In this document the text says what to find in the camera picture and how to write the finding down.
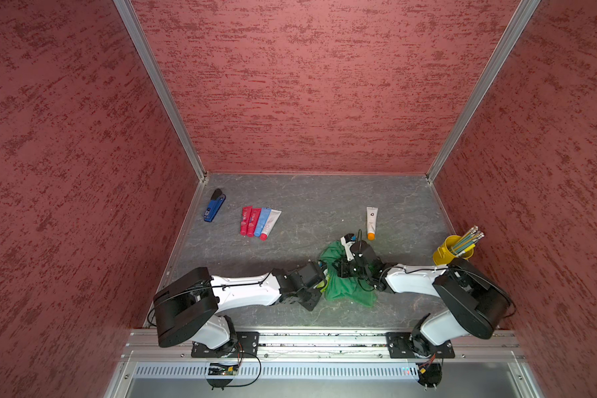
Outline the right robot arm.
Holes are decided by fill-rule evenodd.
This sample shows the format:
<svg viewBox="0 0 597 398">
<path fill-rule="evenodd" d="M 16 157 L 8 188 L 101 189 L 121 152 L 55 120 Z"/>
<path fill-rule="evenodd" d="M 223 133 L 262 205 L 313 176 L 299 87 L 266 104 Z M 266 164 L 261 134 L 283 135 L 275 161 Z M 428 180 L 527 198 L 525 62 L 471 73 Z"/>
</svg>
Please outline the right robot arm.
<svg viewBox="0 0 597 398">
<path fill-rule="evenodd" d="M 371 293 L 428 295 L 444 303 L 444 310 L 428 313 L 411 332 L 388 336 L 393 358 L 447 358 L 452 339 L 492 338 L 515 307 L 506 291 L 463 258 L 434 267 L 388 265 L 356 235 L 345 235 L 340 245 L 343 258 L 333 262 L 338 278 L 355 279 L 361 290 Z"/>
</svg>

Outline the left corner aluminium profile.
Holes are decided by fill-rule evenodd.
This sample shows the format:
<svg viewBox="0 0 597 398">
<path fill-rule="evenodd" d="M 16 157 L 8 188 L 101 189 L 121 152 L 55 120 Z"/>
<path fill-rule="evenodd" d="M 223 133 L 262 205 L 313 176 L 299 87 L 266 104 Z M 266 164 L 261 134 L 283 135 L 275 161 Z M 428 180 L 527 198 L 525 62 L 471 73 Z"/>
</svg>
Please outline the left corner aluminium profile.
<svg viewBox="0 0 597 398">
<path fill-rule="evenodd" d="M 187 127 L 183 118 L 177 108 L 176 102 L 172 97 L 172 93 L 167 86 L 163 73 L 159 68 L 159 64 L 154 56 L 154 53 L 149 45 L 144 30 L 140 25 L 140 21 L 132 2 L 129 0 L 114 0 L 119 16 L 124 23 L 126 31 L 129 33 L 132 43 L 139 54 L 139 58 L 146 69 L 154 89 L 167 113 L 167 116 L 172 124 L 172 127 L 177 134 L 177 137 L 182 144 L 183 150 L 187 155 L 188 161 L 193 167 L 197 179 L 201 184 L 207 183 L 207 171 L 202 165 L 202 160 L 194 148 Z"/>
</svg>

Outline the right corner aluminium profile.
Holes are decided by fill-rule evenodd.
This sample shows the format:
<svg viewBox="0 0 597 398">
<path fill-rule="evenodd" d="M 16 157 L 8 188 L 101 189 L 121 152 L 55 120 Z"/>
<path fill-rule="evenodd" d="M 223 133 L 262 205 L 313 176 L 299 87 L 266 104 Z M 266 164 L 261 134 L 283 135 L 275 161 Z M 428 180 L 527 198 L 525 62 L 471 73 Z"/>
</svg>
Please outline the right corner aluminium profile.
<svg viewBox="0 0 597 398">
<path fill-rule="evenodd" d="M 459 142 L 460 137 L 466 130 L 475 115 L 480 104 L 484 100 L 487 92 L 494 83 L 498 73 L 502 70 L 507 58 L 511 54 L 514 46 L 530 22 L 533 14 L 537 11 L 540 0 L 522 0 L 517 5 L 508 25 L 494 48 L 486 66 L 479 76 L 474 89 L 472 90 L 467 102 L 456 119 L 454 126 L 444 141 L 438 155 L 431 164 L 426 174 L 426 180 L 429 185 L 433 185 L 439 172 L 444 167 L 454 147 Z"/>
</svg>

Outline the blue stapler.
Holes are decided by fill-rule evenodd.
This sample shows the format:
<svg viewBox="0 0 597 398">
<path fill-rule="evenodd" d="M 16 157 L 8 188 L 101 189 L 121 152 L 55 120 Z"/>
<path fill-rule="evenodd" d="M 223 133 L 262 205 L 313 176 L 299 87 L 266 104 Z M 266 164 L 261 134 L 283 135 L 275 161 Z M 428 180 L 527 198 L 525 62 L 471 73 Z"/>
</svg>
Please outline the blue stapler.
<svg viewBox="0 0 597 398">
<path fill-rule="evenodd" d="M 207 209 L 204 212 L 203 220 L 204 222 L 213 222 L 217 213 L 220 211 L 223 203 L 226 200 L 226 195 L 222 192 L 222 189 L 217 188 L 208 203 Z"/>
</svg>

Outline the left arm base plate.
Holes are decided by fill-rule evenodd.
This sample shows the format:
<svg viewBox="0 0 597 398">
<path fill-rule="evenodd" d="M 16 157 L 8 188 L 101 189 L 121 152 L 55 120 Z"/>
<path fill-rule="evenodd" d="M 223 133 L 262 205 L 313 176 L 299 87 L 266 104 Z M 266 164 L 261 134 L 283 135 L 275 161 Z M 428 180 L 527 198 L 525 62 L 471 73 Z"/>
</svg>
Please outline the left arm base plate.
<svg viewBox="0 0 597 398">
<path fill-rule="evenodd" d="M 194 342 L 192 358 L 240 358 L 242 354 L 256 355 L 260 341 L 258 332 L 236 332 L 220 348 L 210 349 L 202 343 Z"/>
</svg>

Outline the white tube pink cap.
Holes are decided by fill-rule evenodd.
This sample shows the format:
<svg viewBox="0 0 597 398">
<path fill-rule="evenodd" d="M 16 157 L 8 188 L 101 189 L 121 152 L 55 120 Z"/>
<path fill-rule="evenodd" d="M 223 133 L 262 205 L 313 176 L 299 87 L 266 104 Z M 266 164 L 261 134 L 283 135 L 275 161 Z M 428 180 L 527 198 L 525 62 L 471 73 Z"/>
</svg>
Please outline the white tube pink cap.
<svg viewBox="0 0 597 398">
<path fill-rule="evenodd" d="M 260 234 L 260 240 L 267 240 L 270 233 L 272 232 L 276 222 L 278 222 L 282 211 L 271 210 L 268 218 L 266 219 L 264 228 Z"/>
</svg>

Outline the blue toothpaste tube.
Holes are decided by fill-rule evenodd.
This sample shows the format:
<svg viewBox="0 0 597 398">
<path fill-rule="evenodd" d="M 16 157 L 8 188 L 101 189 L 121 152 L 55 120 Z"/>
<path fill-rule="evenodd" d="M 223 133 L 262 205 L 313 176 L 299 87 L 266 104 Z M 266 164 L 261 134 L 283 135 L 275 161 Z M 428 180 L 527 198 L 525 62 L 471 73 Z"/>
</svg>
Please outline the blue toothpaste tube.
<svg viewBox="0 0 597 398">
<path fill-rule="evenodd" d="M 262 207 L 262 209 L 260 209 L 260 215 L 255 227 L 255 232 L 254 232 L 254 236 L 255 237 L 260 237 L 264 228 L 265 228 L 265 224 L 270 216 L 270 212 L 271 209 L 268 207 Z"/>
</svg>

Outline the corner aluminium profile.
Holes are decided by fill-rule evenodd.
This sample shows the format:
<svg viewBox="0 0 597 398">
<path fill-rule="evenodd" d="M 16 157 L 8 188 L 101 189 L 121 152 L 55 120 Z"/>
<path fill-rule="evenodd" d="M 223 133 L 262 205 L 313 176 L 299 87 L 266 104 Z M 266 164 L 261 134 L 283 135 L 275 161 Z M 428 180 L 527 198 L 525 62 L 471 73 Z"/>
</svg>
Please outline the corner aluminium profile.
<svg viewBox="0 0 597 398">
<path fill-rule="evenodd" d="M 154 53 L 149 45 L 144 30 L 140 25 L 140 21 L 132 2 L 129 0 L 114 0 L 119 16 L 124 23 L 126 31 L 129 33 L 132 43 L 139 54 L 139 58 L 146 69 L 154 89 L 167 113 L 167 116 L 172 124 L 172 127 L 177 134 L 177 137 L 182 144 L 183 150 L 187 155 L 188 161 L 193 167 L 197 179 L 201 184 L 207 183 L 207 171 L 202 165 L 202 160 L 194 148 L 187 127 L 183 118 L 177 108 L 176 102 L 172 97 L 172 93 L 167 86 L 163 73 L 159 68 L 159 64 L 154 56 Z"/>
<path fill-rule="evenodd" d="M 487 92 L 494 83 L 498 73 L 502 70 L 507 58 L 511 54 L 514 46 L 530 22 L 533 14 L 537 11 L 540 0 L 522 0 L 517 5 L 508 25 L 494 48 L 486 66 L 479 76 L 474 89 L 472 90 L 467 102 L 456 119 L 454 126 L 444 141 L 438 155 L 431 164 L 426 174 L 426 180 L 429 185 L 433 185 L 439 172 L 444 167 L 454 147 L 459 142 L 460 137 L 466 130 L 475 115 L 480 104 L 484 100 Z"/>
</svg>

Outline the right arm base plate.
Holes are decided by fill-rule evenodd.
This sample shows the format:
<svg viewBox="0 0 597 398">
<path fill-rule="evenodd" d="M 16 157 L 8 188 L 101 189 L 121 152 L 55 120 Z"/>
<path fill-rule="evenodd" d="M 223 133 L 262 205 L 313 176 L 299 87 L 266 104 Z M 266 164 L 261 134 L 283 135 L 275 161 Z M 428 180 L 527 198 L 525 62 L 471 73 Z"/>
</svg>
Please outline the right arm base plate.
<svg viewBox="0 0 597 398">
<path fill-rule="evenodd" d="M 421 333 L 387 333 L 386 347 L 392 359 L 428 360 L 454 359 L 455 352 L 451 341 L 434 345 Z"/>
</svg>

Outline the yellow cup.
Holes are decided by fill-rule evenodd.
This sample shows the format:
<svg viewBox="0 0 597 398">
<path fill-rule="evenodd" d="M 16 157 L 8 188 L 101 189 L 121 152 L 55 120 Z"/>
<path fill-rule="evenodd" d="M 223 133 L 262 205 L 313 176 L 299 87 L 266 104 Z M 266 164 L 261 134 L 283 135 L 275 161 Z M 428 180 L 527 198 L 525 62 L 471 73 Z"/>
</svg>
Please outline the yellow cup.
<svg viewBox="0 0 597 398">
<path fill-rule="evenodd" d="M 450 235 L 449 237 L 447 237 L 444 243 L 438 247 L 438 249 L 434 252 L 432 256 L 434 264 L 437 266 L 448 265 L 452 260 L 456 258 L 468 260 L 470 257 L 472 257 L 474 255 L 475 245 L 469 246 L 467 250 L 460 252 L 458 255 L 455 255 L 450 250 L 450 248 L 452 248 L 453 245 L 457 244 L 460 239 L 461 237 L 458 235 Z"/>
</svg>

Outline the white tube orange cap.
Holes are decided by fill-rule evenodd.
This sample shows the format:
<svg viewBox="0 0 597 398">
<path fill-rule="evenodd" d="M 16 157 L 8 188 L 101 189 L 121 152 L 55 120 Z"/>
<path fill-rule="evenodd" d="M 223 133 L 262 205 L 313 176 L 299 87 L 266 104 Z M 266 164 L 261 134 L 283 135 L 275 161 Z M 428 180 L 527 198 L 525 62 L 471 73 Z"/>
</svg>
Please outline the white tube orange cap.
<svg viewBox="0 0 597 398">
<path fill-rule="evenodd" d="M 366 236 L 368 240 L 376 238 L 377 207 L 368 207 L 366 209 Z"/>
</svg>

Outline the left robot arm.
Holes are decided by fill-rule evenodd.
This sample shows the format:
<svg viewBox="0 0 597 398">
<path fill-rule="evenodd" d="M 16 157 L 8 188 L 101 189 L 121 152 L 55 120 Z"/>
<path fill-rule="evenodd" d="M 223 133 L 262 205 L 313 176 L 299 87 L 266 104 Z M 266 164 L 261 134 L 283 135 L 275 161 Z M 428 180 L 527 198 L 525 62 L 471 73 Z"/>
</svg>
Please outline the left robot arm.
<svg viewBox="0 0 597 398">
<path fill-rule="evenodd" d="M 326 283 L 321 265 L 309 262 L 294 270 L 273 269 L 259 276 L 225 278 L 196 268 L 154 295 L 149 319 L 158 345 L 170 348 L 192 342 L 204 353 L 226 357 L 237 350 L 238 333 L 228 310 L 297 303 L 308 311 L 320 300 Z"/>
</svg>

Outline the pink toothpaste tube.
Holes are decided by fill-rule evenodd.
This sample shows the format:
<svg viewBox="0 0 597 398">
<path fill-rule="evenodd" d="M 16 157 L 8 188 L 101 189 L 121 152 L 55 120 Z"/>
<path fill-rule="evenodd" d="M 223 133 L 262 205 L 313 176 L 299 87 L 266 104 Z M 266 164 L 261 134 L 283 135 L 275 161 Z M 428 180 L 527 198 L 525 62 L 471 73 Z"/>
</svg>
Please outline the pink toothpaste tube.
<svg viewBox="0 0 597 398">
<path fill-rule="evenodd" d="M 256 227 L 259 222 L 261 208 L 252 208 L 250 211 L 250 218 L 248 220 L 246 235 L 253 237 L 255 235 Z"/>
<path fill-rule="evenodd" d="M 243 207 L 241 210 L 241 218 L 240 218 L 240 234 L 241 235 L 247 235 L 248 225 L 250 223 L 251 211 L 252 211 L 252 206 Z"/>
</svg>

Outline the green microfiber cloth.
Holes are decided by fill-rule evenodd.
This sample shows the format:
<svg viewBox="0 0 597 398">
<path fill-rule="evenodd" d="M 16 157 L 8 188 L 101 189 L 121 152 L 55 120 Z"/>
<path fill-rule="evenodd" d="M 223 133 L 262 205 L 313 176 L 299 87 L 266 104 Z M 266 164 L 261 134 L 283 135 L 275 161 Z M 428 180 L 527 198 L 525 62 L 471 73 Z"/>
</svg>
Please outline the green microfiber cloth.
<svg viewBox="0 0 597 398">
<path fill-rule="evenodd" d="M 329 244 L 319 257 L 319 263 L 326 275 L 327 289 L 323 297 L 328 301 L 349 299 L 366 308 L 376 303 L 376 293 L 362 285 L 358 278 L 343 278 L 338 275 L 338 268 L 347 260 L 339 241 Z"/>
</svg>

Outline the pencils in cup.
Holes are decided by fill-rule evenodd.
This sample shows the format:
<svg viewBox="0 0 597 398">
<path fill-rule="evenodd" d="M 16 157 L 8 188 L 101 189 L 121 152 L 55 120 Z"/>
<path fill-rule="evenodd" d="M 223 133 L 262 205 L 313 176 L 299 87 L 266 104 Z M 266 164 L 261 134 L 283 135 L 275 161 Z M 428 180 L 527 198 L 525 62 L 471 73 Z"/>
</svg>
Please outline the pencils in cup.
<svg viewBox="0 0 597 398">
<path fill-rule="evenodd" d="M 484 238 L 484 233 L 478 226 L 471 227 L 459 240 L 450 247 L 449 251 L 456 257 L 462 257 L 472 250 Z"/>
</svg>

